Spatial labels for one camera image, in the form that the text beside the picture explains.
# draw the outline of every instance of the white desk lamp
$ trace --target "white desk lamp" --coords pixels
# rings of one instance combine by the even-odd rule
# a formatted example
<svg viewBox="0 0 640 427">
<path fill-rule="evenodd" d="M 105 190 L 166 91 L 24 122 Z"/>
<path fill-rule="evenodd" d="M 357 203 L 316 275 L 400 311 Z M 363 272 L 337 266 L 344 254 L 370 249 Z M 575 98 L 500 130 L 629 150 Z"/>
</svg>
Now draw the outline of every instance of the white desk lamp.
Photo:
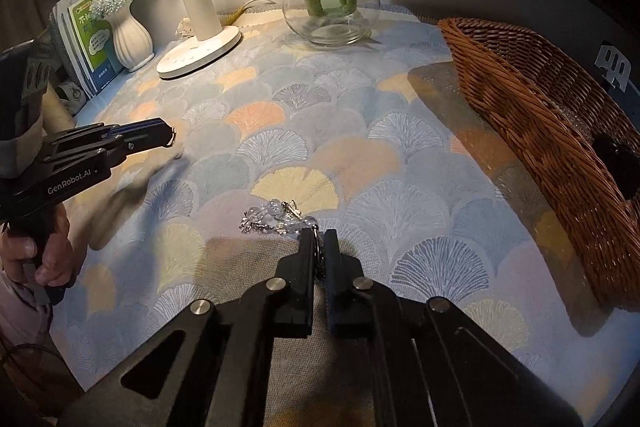
<svg viewBox="0 0 640 427">
<path fill-rule="evenodd" d="M 236 26 L 222 27 L 212 0 L 183 0 L 196 34 L 178 44 L 158 64 L 160 78 L 175 78 L 213 62 L 240 41 Z"/>
</svg>

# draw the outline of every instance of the lamp base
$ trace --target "lamp base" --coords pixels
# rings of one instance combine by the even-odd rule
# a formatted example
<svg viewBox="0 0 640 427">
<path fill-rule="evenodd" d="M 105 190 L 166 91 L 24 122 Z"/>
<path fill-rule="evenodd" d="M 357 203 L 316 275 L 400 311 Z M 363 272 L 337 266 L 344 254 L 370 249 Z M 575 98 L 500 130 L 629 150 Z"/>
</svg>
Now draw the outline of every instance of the lamp base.
<svg viewBox="0 0 640 427">
<path fill-rule="evenodd" d="M 191 37 L 178 44 L 160 60 L 156 68 L 158 75 L 169 80 L 191 73 L 222 57 L 238 44 L 241 37 L 237 26 L 226 26 L 221 33 L 205 41 Z"/>
</svg>

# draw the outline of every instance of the patterned tablecloth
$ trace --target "patterned tablecloth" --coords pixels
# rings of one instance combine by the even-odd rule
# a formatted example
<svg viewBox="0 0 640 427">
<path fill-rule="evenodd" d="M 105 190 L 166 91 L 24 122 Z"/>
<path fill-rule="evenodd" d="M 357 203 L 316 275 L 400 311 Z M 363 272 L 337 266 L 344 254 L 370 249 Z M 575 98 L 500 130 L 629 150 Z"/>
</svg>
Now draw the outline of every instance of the patterned tablecloth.
<svg viewBox="0 0 640 427">
<path fill-rule="evenodd" d="M 460 95 L 439 30 L 390 9 L 369 41 L 327 50 L 280 12 L 249 19 L 216 63 L 165 82 L 153 62 L 79 117 L 160 116 L 178 133 L 69 203 L 90 249 L 52 335 L 81 385 L 194 298 L 237 298 L 273 274 L 296 241 L 238 224 L 255 203 L 294 199 L 366 275 L 451 299 L 593 424 L 640 358 L 640 316 L 599 309 L 535 183 Z M 323 307 L 317 295 L 317 325 Z M 265 425 L 372 425 L 364 363 L 321 327 L 276 342 Z"/>
</svg>

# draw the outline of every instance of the silver bolt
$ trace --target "silver bolt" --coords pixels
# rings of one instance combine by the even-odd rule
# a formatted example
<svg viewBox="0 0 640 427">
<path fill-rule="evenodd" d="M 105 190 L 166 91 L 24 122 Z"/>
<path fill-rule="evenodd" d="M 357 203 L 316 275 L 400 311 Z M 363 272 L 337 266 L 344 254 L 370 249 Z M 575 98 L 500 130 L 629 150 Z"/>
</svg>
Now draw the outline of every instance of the silver bolt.
<svg viewBox="0 0 640 427">
<path fill-rule="evenodd" d="M 194 315 L 204 315 L 211 309 L 211 303 L 205 299 L 200 299 L 198 301 L 193 301 L 191 306 L 189 306 L 189 309 Z"/>
<path fill-rule="evenodd" d="M 434 297 L 429 299 L 429 308 L 438 313 L 444 313 L 449 311 L 451 303 L 444 297 Z"/>
<path fill-rule="evenodd" d="M 370 290 L 373 288 L 373 281 L 369 277 L 356 277 L 353 280 L 353 287 L 361 291 Z"/>
<path fill-rule="evenodd" d="M 287 286 L 287 281 L 282 277 L 274 277 L 273 279 L 269 279 L 267 281 L 267 288 L 272 292 L 279 292 L 280 290 L 284 290 Z"/>
</svg>

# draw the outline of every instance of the white vase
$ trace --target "white vase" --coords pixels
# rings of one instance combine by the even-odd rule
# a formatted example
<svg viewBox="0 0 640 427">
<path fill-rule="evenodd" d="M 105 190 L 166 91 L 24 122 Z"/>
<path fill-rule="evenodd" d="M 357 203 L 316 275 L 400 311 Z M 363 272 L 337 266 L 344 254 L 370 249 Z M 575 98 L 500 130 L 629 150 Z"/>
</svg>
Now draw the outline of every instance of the white vase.
<svg viewBox="0 0 640 427">
<path fill-rule="evenodd" d="M 105 17 L 113 30 L 113 47 L 122 65 L 139 70 L 154 58 L 154 44 L 146 28 L 131 15 L 131 0 Z"/>
</svg>

